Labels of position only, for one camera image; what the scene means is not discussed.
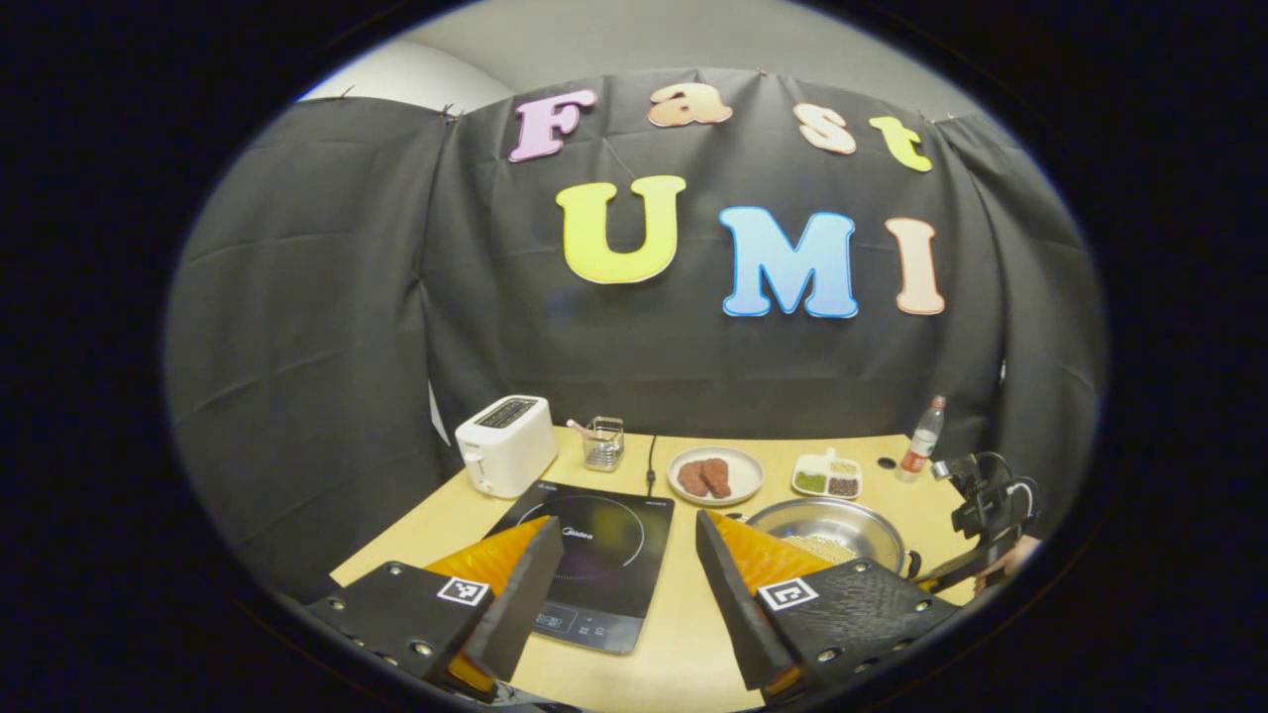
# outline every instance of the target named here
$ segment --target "meat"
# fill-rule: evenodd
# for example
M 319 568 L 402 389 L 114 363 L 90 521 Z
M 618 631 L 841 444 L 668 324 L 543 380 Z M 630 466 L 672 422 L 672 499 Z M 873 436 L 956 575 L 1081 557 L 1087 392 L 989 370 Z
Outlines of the meat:
M 709 486 L 704 481 L 704 461 L 692 461 L 678 468 L 678 485 L 696 497 L 709 495 Z
M 727 482 L 730 477 L 730 469 L 725 461 L 721 458 L 705 461 L 700 477 L 714 497 L 730 497 L 730 485 Z

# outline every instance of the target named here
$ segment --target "metal utensil holder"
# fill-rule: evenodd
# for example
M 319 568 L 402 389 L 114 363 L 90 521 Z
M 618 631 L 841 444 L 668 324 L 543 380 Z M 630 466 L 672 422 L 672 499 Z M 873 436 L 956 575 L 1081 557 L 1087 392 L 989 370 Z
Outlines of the metal utensil holder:
M 621 464 L 625 455 L 625 421 L 607 416 L 595 416 L 590 421 L 591 436 L 582 436 L 586 467 L 610 473 Z

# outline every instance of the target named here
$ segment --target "white toaster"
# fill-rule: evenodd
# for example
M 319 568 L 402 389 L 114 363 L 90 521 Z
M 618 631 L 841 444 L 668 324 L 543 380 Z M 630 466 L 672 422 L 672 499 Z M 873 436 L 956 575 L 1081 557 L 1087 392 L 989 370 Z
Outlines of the white toaster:
M 507 396 L 454 431 L 472 485 L 496 497 L 524 495 L 559 454 L 550 405 L 538 396 Z

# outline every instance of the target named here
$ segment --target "ceiling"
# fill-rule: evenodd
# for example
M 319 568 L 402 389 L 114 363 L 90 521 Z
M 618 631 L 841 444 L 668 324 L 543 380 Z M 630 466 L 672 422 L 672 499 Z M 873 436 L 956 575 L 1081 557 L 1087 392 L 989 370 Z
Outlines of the ceiling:
M 483 0 L 402 36 L 516 93 L 666 67 L 761 67 L 935 117 L 984 113 L 931 69 L 781 0 Z

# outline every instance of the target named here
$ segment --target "wooden table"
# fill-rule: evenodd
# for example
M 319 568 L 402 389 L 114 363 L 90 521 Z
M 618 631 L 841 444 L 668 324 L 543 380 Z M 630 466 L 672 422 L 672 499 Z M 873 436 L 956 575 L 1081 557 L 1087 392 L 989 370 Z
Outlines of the wooden table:
M 648 435 L 625 435 L 625 458 L 612 473 L 588 471 L 582 464 L 581 438 L 555 428 L 559 457 L 544 480 L 625 494 L 647 494 Z M 749 500 L 721 513 L 756 514 L 794 497 L 790 478 L 799 455 L 824 453 L 862 466 L 862 494 L 855 502 L 870 507 L 898 529 L 903 544 L 915 549 L 928 570 L 965 552 L 971 543 L 951 529 L 951 511 L 962 499 L 950 482 L 935 482 L 926 472 L 914 483 L 903 483 L 876 464 L 877 458 L 898 461 L 909 440 L 903 435 L 815 440 L 725 440 L 661 436 L 653 466 L 657 480 L 652 495 L 673 497 L 673 521 L 664 561 L 643 632 L 631 653 L 620 656 L 571 646 L 540 634 L 529 637 L 515 676 L 517 689 L 560 703 L 605 713 L 653 710 L 723 712 L 762 705 L 757 691 L 744 690 L 718 604 L 696 558 L 696 511 L 666 482 L 670 461 L 689 448 L 727 445 L 749 453 L 766 471 L 766 482 Z M 484 537 L 511 507 L 477 491 L 465 472 L 441 486 L 331 576 L 346 586 L 372 568 L 394 559 L 425 567 Z M 967 580 L 938 596 L 964 604 L 973 596 Z

